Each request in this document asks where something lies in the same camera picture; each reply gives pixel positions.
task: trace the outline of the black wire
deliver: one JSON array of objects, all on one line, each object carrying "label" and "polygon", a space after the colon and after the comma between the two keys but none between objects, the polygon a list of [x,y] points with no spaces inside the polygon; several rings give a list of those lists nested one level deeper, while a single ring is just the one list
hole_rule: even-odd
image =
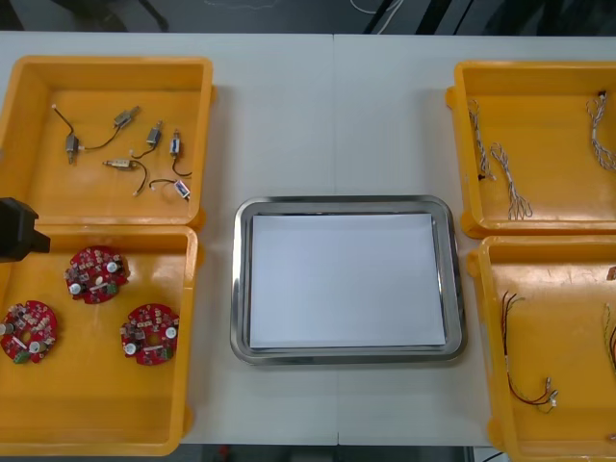
[{"label": "black wire", "polygon": [[140,154],[139,156],[135,156],[134,154],[131,154],[131,157],[133,159],[140,159],[141,157],[143,157],[146,154],[149,154],[150,152],[152,152],[154,149],[156,149],[156,147],[158,146],[158,143],[154,144],[152,147],[150,147],[147,151],[142,152],[142,154]]},{"label": "black wire", "polygon": [[141,168],[143,168],[143,181],[141,181],[141,185],[135,191],[135,194],[134,194],[134,195],[139,195],[141,191],[143,191],[143,188],[145,187],[145,182],[147,181],[147,168],[145,167],[144,164],[142,164],[139,161],[131,161],[131,163],[137,164],[138,166],[141,166]]},{"label": "black wire", "polygon": [[[502,310],[503,310],[502,343],[503,343],[505,360],[508,361],[508,359],[506,359],[507,358],[507,319],[509,317],[509,311],[511,310],[511,308],[513,308],[513,305],[517,301],[523,298],[518,298],[517,300],[514,301],[514,298],[518,296],[518,294],[514,294],[505,302],[507,294],[509,294],[509,292],[504,293],[504,295],[502,296],[501,303],[502,303]],[[509,373],[509,371],[507,371],[507,381],[509,382],[509,390],[511,391],[513,396],[525,404],[530,404],[532,406],[541,406],[543,404],[548,404],[550,401],[552,401],[552,395],[550,394],[550,390],[548,389],[547,381],[546,381],[546,391],[543,393],[543,395],[541,395],[541,397],[536,398],[536,399],[526,399],[526,398],[521,397],[518,394],[515,387],[513,386],[513,380],[511,379],[511,374]]]},{"label": "black wire", "polygon": [[94,149],[100,149],[101,147],[105,147],[107,144],[109,144],[110,142],[112,142],[114,140],[114,138],[117,136],[117,133],[119,132],[120,128],[121,128],[120,126],[117,126],[115,131],[114,131],[114,134],[112,135],[112,137],[109,138],[108,140],[106,140],[105,142],[103,142],[102,144],[99,144],[98,146],[84,147],[84,149],[87,150],[87,151],[92,151]]},{"label": "black wire", "polygon": [[149,184],[147,185],[148,188],[152,188],[152,185],[154,183],[171,183],[171,184],[175,184],[175,180],[167,180],[166,178],[159,178],[158,180],[152,180],[149,182]]},{"label": "black wire", "polygon": [[176,157],[175,159],[173,159],[173,165],[171,166],[171,168],[173,169],[173,172],[177,175],[177,176],[181,176],[182,178],[186,178],[191,176],[193,173],[180,173],[179,171],[177,171],[177,169],[175,168],[175,165],[177,164],[178,161],[178,157]]},{"label": "black wire", "polygon": [[488,457],[487,459],[483,459],[483,462],[488,462],[489,460],[496,459],[496,458],[497,458],[498,456],[500,456],[500,455],[502,455],[502,452],[497,452],[496,454],[491,455],[491,456],[490,456],[490,457]]},{"label": "black wire", "polygon": [[455,29],[453,30],[454,35],[457,35],[458,29],[460,29],[460,26],[462,25],[462,22],[464,21],[464,18],[466,17],[467,13],[471,9],[471,5],[473,4],[473,2],[474,0],[471,0],[469,4],[466,6],[466,10],[464,10],[464,12],[462,13],[462,17],[460,17],[460,20],[458,21],[458,25],[455,26]]},{"label": "black wire", "polygon": [[53,110],[56,112],[56,114],[57,114],[58,116],[60,116],[60,118],[64,121],[64,123],[65,123],[66,125],[68,125],[68,128],[70,128],[70,133],[69,133],[69,135],[72,135],[72,134],[75,132],[75,129],[74,129],[74,128],[73,128],[73,126],[70,124],[70,122],[69,122],[68,120],[66,120],[66,117],[64,117],[64,116],[60,113],[60,111],[58,111],[58,109],[56,108],[56,105],[52,106],[52,107],[51,107],[51,109],[53,109]]}]

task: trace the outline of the floor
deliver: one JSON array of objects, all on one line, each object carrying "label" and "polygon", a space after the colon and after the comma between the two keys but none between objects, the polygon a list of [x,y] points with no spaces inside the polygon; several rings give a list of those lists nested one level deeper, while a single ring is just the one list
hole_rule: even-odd
[{"label": "floor", "polygon": [[167,457],[0,457],[2,462],[473,462],[463,448],[220,447],[182,445]]},{"label": "floor", "polygon": [[[514,33],[506,29],[506,34],[537,35],[543,7],[536,5],[546,0],[519,1],[534,4],[534,8],[530,7],[534,13],[529,13]],[[579,1],[563,0],[564,11]],[[592,8],[584,24],[568,27],[567,32],[557,35],[616,35],[616,2],[586,1]],[[0,16],[2,5],[6,3],[13,5],[26,31],[161,32],[161,26],[142,1],[96,0],[109,12],[104,14],[107,19],[104,24],[75,15],[59,6],[63,2],[80,4],[83,0],[0,0]],[[375,10],[380,4],[380,0],[353,2],[367,11]],[[376,30],[394,14],[383,34],[415,34],[430,3],[430,0],[402,0],[399,9],[385,14]],[[433,4],[439,3],[447,4],[447,0],[433,0]],[[505,0],[451,0],[442,19],[434,23],[435,34],[498,35],[498,24],[495,24],[499,23],[498,12],[504,3]],[[149,0],[149,4],[167,23],[170,33],[360,34],[371,19],[370,14],[353,8],[350,0]],[[504,17],[513,20],[511,12]]]}]

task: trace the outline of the electronic component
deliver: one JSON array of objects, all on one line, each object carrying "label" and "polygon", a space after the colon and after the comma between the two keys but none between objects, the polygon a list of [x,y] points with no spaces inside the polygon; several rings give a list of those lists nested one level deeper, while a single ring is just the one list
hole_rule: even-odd
[{"label": "electronic component", "polygon": [[179,171],[177,171],[176,165],[180,159],[181,150],[182,150],[182,142],[180,141],[180,131],[176,128],[173,131],[173,140],[171,140],[171,143],[169,145],[169,154],[171,155],[171,159],[173,159],[173,164],[171,165],[171,169],[177,176],[181,176],[182,178],[188,178],[193,174],[192,172],[180,173]]},{"label": "electronic component", "polygon": [[66,142],[64,144],[64,149],[66,150],[66,153],[68,155],[68,163],[73,164],[73,162],[75,161],[75,156],[77,155],[78,151],[80,150],[92,151],[94,149],[100,149],[101,147],[105,147],[107,144],[112,142],[114,138],[117,136],[117,133],[120,131],[120,129],[125,127],[133,119],[133,116],[137,113],[140,107],[135,106],[130,111],[122,111],[114,119],[114,128],[115,128],[114,133],[105,142],[97,146],[80,146],[79,139],[75,135],[75,130],[73,126],[70,124],[70,122],[66,119],[66,117],[64,117],[60,113],[60,111],[58,111],[58,108],[56,107],[55,104],[51,105],[51,109],[53,109],[56,112],[56,114],[60,116],[60,118],[64,121],[64,123],[68,125],[68,128],[70,128],[70,133],[66,136]]},{"label": "electronic component", "polygon": [[156,146],[158,141],[161,140],[161,127],[163,126],[163,121],[159,120],[156,122],[156,125],[150,129],[150,133],[147,135],[147,142],[150,146]]},{"label": "electronic component", "polygon": [[159,178],[158,180],[152,180],[149,183],[150,190],[156,191],[154,185],[156,183],[167,183],[172,184],[175,191],[182,197],[184,200],[189,200],[191,198],[191,190],[189,190],[188,186],[184,184],[182,180],[168,180],[166,178]]},{"label": "electronic component", "polygon": [[128,270],[120,254],[107,246],[96,245],[70,259],[64,280],[74,300],[96,304],[116,296],[119,286],[128,282]]},{"label": "electronic component", "polygon": [[16,364],[38,363],[56,343],[58,320],[53,310],[40,301],[12,306],[0,326],[5,326],[0,328],[0,346]]},{"label": "electronic component", "polygon": [[70,132],[66,135],[66,142],[64,144],[64,149],[66,150],[66,154],[68,155],[68,163],[72,164],[75,162],[75,156],[79,151],[79,139],[75,136],[75,129],[71,125],[71,123],[62,115],[55,104],[51,105],[51,109],[64,121],[68,128],[70,128]]},{"label": "electronic component", "polygon": [[179,325],[180,318],[168,306],[140,306],[119,329],[124,356],[146,366],[165,363],[177,349]]},{"label": "electronic component", "polygon": [[113,167],[117,170],[130,171],[135,168],[142,168],[143,170],[143,180],[141,181],[140,186],[137,188],[135,192],[133,192],[133,196],[137,196],[141,194],[143,188],[145,187],[145,182],[147,181],[147,168],[144,164],[139,161],[131,160],[131,159],[112,159],[111,161],[103,162],[103,166]]},{"label": "electronic component", "polygon": [[171,154],[171,157],[173,159],[175,159],[176,157],[180,155],[181,144],[182,143],[180,142],[180,132],[176,128],[175,130],[173,130],[173,139],[171,140],[171,143],[169,144],[169,154]]},{"label": "electronic component", "polygon": [[149,149],[143,151],[139,156],[135,155],[135,149],[130,149],[129,153],[133,159],[140,159],[141,157],[149,154],[154,151],[158,146],[158,141],[161,140],[161,128],[163,127],[163,121],[159,120],[154,127],[150,129],[150,132],[147,134],[147,138],[145,142],[150,146]]},{"label": "electronic component", "polygon": [[117,129],[123,128],[126,125],[128,125],[128,123],[133,120],[133,116],[140,110],[139,106],[135,106],[133,109],[128,110],[128,111],[122,111],[121,113],[119,113],[119,115],[117,115],[117,117],[114,119],[114,127]]}]

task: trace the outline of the capacitor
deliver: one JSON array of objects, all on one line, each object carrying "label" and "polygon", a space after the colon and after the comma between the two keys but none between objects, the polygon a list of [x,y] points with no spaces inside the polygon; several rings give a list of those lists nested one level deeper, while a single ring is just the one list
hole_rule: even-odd
[{"label": "capacitor", "polygon": [[43,353],[47,349],[45,342],[31,342],[28,350],[33,353]]},{"label": "capacitor", "polygon": [[68,286],[68,291],[71,292],[73,295],[78,295],[81,293],[81,285],[75,282]]},{"label": "capacitor", "polygon": [[109,262],[107,264],[108,272],[116,272],[117,270],[119,270],[119,265],[116,262]]},{"label": "capacitor", "polygon": [[177,336],[177,329],[175,327],[168,327],[165,331],[165,336],[168,339],[174,339]]},{"label": "capacitor", "polygon": [[124,352],[132,356],[137,352],[137,346],[135,344],[126,344],[124,346]]},{"label": "capacitor", "polygon": [[15,326],[10,322],[0,323],[0,335],[13,334],[15,331]]}]

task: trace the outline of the white wire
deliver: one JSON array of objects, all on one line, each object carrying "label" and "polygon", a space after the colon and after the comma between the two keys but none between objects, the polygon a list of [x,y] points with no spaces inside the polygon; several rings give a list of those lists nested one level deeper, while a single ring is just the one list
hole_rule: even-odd
[{"label": "white wire", "polygon": [[[363,8],[359,8],[357,5],[355,5],[354,0],[349,0],[349,1],[350,1],[351,6],[358,12],[365,13],[365,14],[376,14],[376,12],[371,12],[370,10],[364,10]],[[389,17],[387,18],[387,20],[385,21],[385,24],[383,24],[383,26],[376,33],[378,36],[381,35],[385,31],[385,29],[387,29],[387,26],[389,26],[389,23],[392,21],[392,18],[398,12],[399,8],[402,6],[403,3],[404,3],[404,0],[396,0],[389,6],[387,10],[385,10],[385,12],[391,12],[391,13]]]},{"label": "white wire", "polygon": [[[389,8],[387,10],[385,10],[386,12],[390,12],[391,10],[393,10],[395,7],[398,6],[399,3],[402,3],[404,0],[396,0],[394,3],[392,3]],[[353,6],[353,8],[355,10],[357,10],[358,12],[361,13],[365,13],[365,14],[376,14],[376,12],[371,12],[370,10],[364,10],[363,8],[359,8],[356,4],[354,0],[350,0],[350,4]]]}]

